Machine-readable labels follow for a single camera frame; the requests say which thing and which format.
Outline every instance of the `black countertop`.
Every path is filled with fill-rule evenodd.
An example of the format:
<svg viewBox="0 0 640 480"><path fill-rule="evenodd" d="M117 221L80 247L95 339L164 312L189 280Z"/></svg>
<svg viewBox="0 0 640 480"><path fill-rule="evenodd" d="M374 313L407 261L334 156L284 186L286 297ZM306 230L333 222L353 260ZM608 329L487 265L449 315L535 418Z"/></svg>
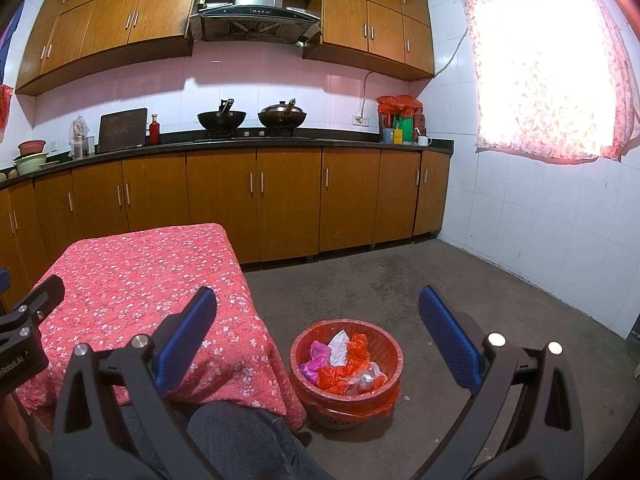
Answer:
<svg viewBox="0 0 640 480"><path fill-rule="evenodd" d="M324 134L332 134L333 130L316 130L316 132L324 132ZM162 134L162 144L157 146L142 146L140 148L129 148L126 150L118 150L117 152L99 153L97 155L88 156L79 160L68 160L68 156L61 155L68 162L60 162L55 166L49 166L44 170L34 171L26 175L15 176L3 182L0 182L0 189L18 184L31 178L37 178L59 171L72 170L73 168L81 168L91 164L100 164L102 162L112 162L114 160L122 160L124 158L133 158L136 156L161 155L162 153L185 153L198 152L203 150L224 150L239 148L370 148L374 150L396 150L402 152L423 152L425 150L431 152L453 154L453 140L432 139L429 146L415 146L408 144L382 144L380 142L372 142L371 140L345 140L345 139L323 139L309 137L236 137L233 139L209 139L209 140L186 140L193 137L196 132L177 132L175 134ZM50 157L47 160L56 160L59 158Z"/></svg>

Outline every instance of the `stainless steel range hood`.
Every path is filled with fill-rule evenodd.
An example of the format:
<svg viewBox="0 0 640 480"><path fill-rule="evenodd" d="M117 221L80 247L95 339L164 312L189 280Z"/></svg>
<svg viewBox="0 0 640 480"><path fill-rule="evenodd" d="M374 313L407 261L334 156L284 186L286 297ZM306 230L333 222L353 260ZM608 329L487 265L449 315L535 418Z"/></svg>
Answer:
<svg viewBox="0 0 640 480"><path fill-rule="evenodd" d="M234 0L232 4L201 3L205 41L273 41L306 43L319 31L320 19L302 9L283 7L283 0Z"/></svg>

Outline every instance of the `floral curtain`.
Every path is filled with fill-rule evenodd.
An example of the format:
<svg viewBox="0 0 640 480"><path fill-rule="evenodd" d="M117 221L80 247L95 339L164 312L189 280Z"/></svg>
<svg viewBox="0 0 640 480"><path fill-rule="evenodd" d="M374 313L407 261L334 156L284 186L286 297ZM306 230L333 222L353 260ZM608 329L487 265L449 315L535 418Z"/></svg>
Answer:
<svg viewBox="0 0 640 480"><path fill-rule="evenodd" d="M602 0L463 0L479 149L619 158L640 142L628 52Z"/></svg>

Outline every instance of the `red bottle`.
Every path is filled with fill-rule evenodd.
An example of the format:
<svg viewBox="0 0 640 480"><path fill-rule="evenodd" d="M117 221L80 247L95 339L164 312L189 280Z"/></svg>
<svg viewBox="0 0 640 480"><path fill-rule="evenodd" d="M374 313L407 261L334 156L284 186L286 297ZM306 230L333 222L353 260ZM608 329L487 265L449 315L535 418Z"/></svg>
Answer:
<svg viewBox="0 0 640 480"><path fill-rule="evenodd" d="M151 124L149 124L149 144L157 146L160 144L160 123L158 114L151 114Z"/></svg>

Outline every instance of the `pink floral tablecloth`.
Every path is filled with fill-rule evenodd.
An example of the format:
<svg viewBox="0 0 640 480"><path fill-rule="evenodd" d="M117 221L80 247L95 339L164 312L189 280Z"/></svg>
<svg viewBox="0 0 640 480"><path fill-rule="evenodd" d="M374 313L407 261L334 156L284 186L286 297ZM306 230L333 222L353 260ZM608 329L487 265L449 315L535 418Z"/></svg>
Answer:
<svg viewBox="0 0 640 480"><path fill-rule="evenodd" d="M219 225L82 240L71 245L43 279L50 274L62 278L66 293L40 326L49 366L17 391L28 411L52 411L76 344L104 350L124 346L138 333L151 334L205 285L216 293L218 314L190 370L168 399L231 400L276 413L292 430L302 426L305 411ZM124 388L116 389L116 397L120 405L129 402Z"/></svg>

